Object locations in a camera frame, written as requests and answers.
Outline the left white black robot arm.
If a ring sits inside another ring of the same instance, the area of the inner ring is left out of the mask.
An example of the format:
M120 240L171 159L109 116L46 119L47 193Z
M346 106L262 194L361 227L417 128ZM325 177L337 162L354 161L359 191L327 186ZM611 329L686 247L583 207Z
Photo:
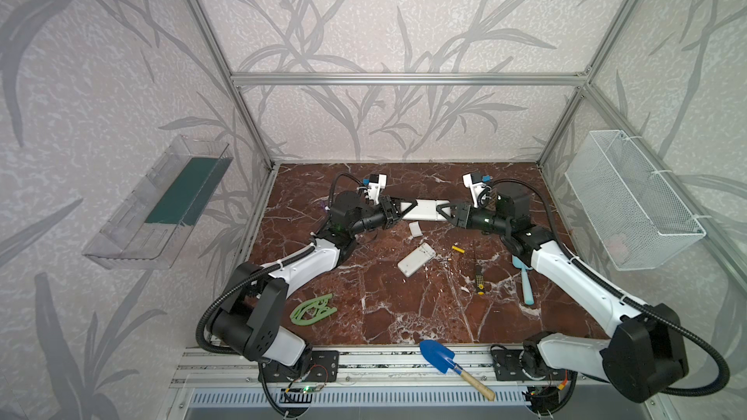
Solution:
M311 360L310 345L281 326L288 297L346 261L358 235L390 229L416 206L415 199L380 196L373 201L357 192L339 194L330 200L309 245L262 266L245 262L235 269L223 293L198 320L198 347L303 371Z

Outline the white battery cover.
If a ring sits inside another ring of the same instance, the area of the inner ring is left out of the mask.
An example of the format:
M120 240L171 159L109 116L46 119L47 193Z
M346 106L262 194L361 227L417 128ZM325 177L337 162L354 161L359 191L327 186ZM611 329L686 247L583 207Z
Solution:
M422 237L423 232L418 222L410 222L409 229L412 237Z

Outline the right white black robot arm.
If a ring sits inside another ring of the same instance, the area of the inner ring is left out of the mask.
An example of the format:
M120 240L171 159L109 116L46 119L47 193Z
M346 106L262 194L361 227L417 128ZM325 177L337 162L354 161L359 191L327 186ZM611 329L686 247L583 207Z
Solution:
M696 398L714 395L728 386L731 370L721 353L683 328L677 313L667 305L648 305L571 254L559 238L556 224L543 227L533 223L530 194L539 198L548 216L552 215L546 196L517 179L494 180L473 201L440 204L436 210L459 229L498 235L514 257L554 282L607 334L605 340L559 332L539 336L536 350L547 367L604 380L638 404L659 393ZM715 379L706 385L675 385L689 373L687 341L702 349L717 367Z

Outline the black yellow screwdriver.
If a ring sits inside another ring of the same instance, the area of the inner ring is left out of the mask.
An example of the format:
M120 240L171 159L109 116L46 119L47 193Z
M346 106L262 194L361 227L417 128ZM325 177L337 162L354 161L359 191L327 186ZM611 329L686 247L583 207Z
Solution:
M475 266L475 289L479 296L483 296L486 293L484 272L482 271L482 267L479 264Z

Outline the white remote control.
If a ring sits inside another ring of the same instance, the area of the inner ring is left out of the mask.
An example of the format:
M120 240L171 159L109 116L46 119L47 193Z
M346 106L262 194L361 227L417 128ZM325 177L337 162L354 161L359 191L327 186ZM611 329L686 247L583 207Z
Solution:
M410 252L406 258L398 262L398 268L404 276L411 277L435 256L435 250L429 244L422 243L416 250Z
M447 200L419 199L417 206L404 215L405 221L424 221L424 222L445 222L447 218L438 210L438 206L445 206L444 210L447 215L451 210L446 206Z

